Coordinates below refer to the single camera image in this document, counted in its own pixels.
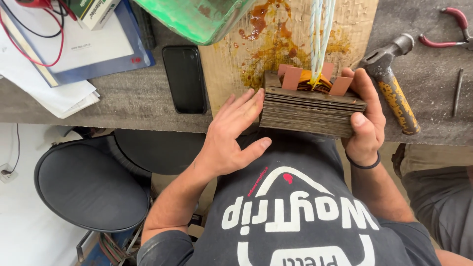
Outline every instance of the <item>white wall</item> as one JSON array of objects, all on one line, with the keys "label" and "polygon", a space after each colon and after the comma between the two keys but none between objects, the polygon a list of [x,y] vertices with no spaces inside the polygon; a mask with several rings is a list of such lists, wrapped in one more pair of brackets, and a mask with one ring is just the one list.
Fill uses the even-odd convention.
[{"label": "white wall", "polygon": [[[53,126],[20,124],[18,177],[0,181],[0,265],[70,266],[87,230],[50,211],[36,193],[33,171],[39,158],[60,140]],[[0,123],[0,165],[13,166],[18,155],[16,124]]]}]

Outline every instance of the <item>forearm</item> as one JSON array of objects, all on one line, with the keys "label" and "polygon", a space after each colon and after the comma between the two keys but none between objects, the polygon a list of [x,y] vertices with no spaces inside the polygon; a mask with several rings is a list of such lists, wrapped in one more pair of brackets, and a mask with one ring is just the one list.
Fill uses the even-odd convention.
[{"label": "forearm", "polygon": [[396,222],[414,221],[406,200],[381,163],[368,170],[351,166],[351,189],[375,217]]},{"label": "forearm", "polygon": [[437,254],[438,260],[440,261],[442,266],[473,266],[472,260],[452,253],[450,251],[436,249],[435,253]]},{"label": "forearm", "polygon": [[141,242],[167,230],[187,233],[187,223],[208,180],[211,178],[206,176],[205,169],[196,168],[193,163],[171,182],[153,204],[145,221]]}]

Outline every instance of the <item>red wire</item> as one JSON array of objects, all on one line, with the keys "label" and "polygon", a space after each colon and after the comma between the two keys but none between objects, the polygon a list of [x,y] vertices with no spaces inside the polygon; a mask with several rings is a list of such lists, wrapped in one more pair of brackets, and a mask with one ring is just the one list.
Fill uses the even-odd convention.
[{"label": "red wire", "polygon": [[62,54],[62,46],[64,45],[64,29],[62,28],[61,24],[59,23],[59,20],[47,9],[43,9],[44,11],[48,12],[49,15],[51,15],[54,20],[56,20],[56,22],[58,23],[59,25],[59,28],[61,29],[61,47],[59,48],[59,55],[58,57],[56,58],[56,61],[54,61],[52,64],[49,64],[49,65],[46,65],[46,64],[43,64],[41,62],[38,62],[36,60],[33,60],[31,57],[27,56],[18,46],[17,44],[13,41],[13,39],[11,38],[10,36],[10,33],[8,32],[8,29],[7,27],[5,26],[5,24],[3,23],[3,20],[1,18],[1,12],[0,12],[0,24],[2,25],[3,29],[5,30],[5,33],[7,34],[8,36],[8,39],[10,39],[11,43],[16,47],[16,49],[18,49],[18,51],[24,56],[26,57],[29,61],[35,63],[35,64],[38,64],[38,65],[41,65],[41,66],[45,66],[45,67],[51,67],[51,66],[54,66],[58,61],[59,59],[61,58],[61,54]]}]

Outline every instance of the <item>green plastic container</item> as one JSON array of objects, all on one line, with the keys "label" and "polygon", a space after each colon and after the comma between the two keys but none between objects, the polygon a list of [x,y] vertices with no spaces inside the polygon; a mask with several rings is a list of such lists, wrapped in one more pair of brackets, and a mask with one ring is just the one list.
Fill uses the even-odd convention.
[{"label": "green plastic container", "polygon": [[168,28],[198,45],[220,41],[255,0],[135,0]]}]

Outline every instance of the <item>fingernail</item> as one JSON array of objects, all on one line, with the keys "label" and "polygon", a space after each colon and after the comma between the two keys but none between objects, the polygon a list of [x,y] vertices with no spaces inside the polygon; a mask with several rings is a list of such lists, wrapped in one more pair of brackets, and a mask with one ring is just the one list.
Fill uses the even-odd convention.
[{"label": "fingernail", "polygon": [[263,146],[263,148],[265,148],[265,149],[267,149],[269,147],[269,145],[271,145],[271,141],[269,141],[269,140],[264,140],[261,143],[261,146]]},{"label": "fingernail", "polygon": [[361,126],[365,121],[366,121],[366,118],[361,113],[356,114],[355,117],[353,118],[354,126]]}]

